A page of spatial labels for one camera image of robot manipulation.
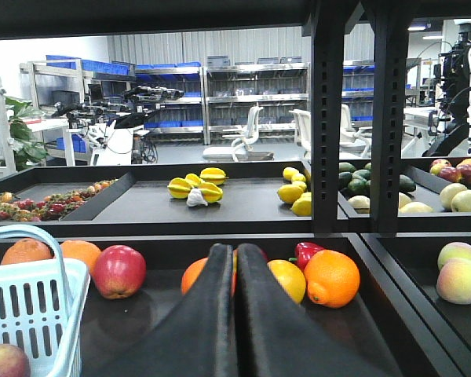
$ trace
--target white chair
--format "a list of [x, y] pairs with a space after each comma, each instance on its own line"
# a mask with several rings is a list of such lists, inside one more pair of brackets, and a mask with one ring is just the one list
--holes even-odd
[[351, 112], [349, 106], [342, 104], [340, 119], [340, 151], [347, 153], [359, 153], [359, 157], [368, 157], [371, 150], [371, 127], [360, 127], [355, 130], [352, 127]]
[[253, 106], [248, 112], [247, 124], [243, 127], [224, 131], [235, 131], [235, 134], [223, 135], [224, 138], [233, 138], [230, 147], [209, 147], [204, 149], [203, 158], [208, 161], [258, 161], [274, 158], [272, 152], [252, 152], [252, 144], [255, 143], [259, 134], [258, 114], [263, 108]]
[[[295, 120], [295, 143], [305, 149], [304, 158], [310, 159], [312, 150], [311, 112], [295, 108], [290, 113], [293, 114]], [[343, 152], [341, 149], [338, 156], [339, 159], [361, 158], [353, 153]]]

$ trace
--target basket handle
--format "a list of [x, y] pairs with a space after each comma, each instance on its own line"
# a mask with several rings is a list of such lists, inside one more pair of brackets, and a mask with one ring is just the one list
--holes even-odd
[[64, 268], [63, 253], [58, 242], [44, 229], [40, 229], [37, 226], [27, 224], [13, 224], [0, 226], [0, 238], [19, 238], [19, 237], [31, 237], [39, 241], [46, 243], [53, 251], [58, 261], [58, 267], [61, 275], [60, 291], [64, 293], [64, 302], [60, 302], [60, 305], [64, 306], [65, 315], [68, 318], [70, 315], [70, 308], [73, 298], [68, 285], [68, 276], [66, 269]]

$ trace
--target potted plant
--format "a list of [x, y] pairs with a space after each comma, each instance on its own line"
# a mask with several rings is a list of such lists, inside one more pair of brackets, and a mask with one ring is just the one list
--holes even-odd
[[13, 139], [14, 160], [18, 171], [41, 162], [49, 155], [41, 141], [25, 123], [25, 119], [38, 117], [42, 112], [31, 105], [31, 101], [5, 96], [9, 116], [10, 137]]

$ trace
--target red apple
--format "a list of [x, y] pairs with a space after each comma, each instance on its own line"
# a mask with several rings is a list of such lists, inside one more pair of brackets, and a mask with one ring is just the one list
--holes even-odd
[[455, 167], [444, 167], [438, 173], [438, 177], [446, 179], [452, 183], [457, 183], [461, 180], [461, 172]]
[[0, 377], [30, 377], [30, 361], [24, 351], [12, 344], [0, 344]]
[[457, 165], [456, 169], [461, 173], [461, 183], [471, 185], [471, 165]]
[[442, 163], [444, 164], [446, 167], [451, 167], [452, 164], [450, 163], [450, 161], [448, 161], [447, 159], [434, 159], [432, 162], [431, 162], [431, 166], [432, 167], [433, 165], [436, 165], [437, 163]]
[[115, 300], [134, 295], [146, 274], [147, 265], [141, 253], [126, 245], [113, 245], [98, 257], [93, 280], [103, 297]]
[[445, 163], [435, 163], [434, 165], [431, 166], [431, 169], [429, 169], [429, 172], [432, 175], [438, 175], [444, 167], [449, 167], [450, 165], [447, 165]]

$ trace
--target avocado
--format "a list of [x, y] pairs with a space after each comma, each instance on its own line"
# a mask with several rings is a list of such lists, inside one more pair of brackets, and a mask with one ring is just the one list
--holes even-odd
[[404, 174], [400, 175], [400, 192], [413, 192], [417, 189], [414, 180]]
[[354, 173], [356, 171], [356, 167], [346, 161], [338, 163], [338, 173], [343, 173], [344, 171]]
[[352, 196], [365, 195], [365, 193], [366, 193], [365, 184], [366, 184], [366, 181], [362, 181], [360, 179], [355, 179], [354, 178], [347, 185], [347, 190], [348, 190], [349, 194], [351, 194]]
[[338, 173], [338, 189], [345, 189], [351, 180], [352, 173], [350, 171], [342, 171], [341, 173]]
[[352, 174], [359, 175], [359, 176], [363, 177], [366, 180], [370, 179], [370, 177], [371, 177], [371, 172], [367, 169], [359, 169], [359, 170], [356, 170]]

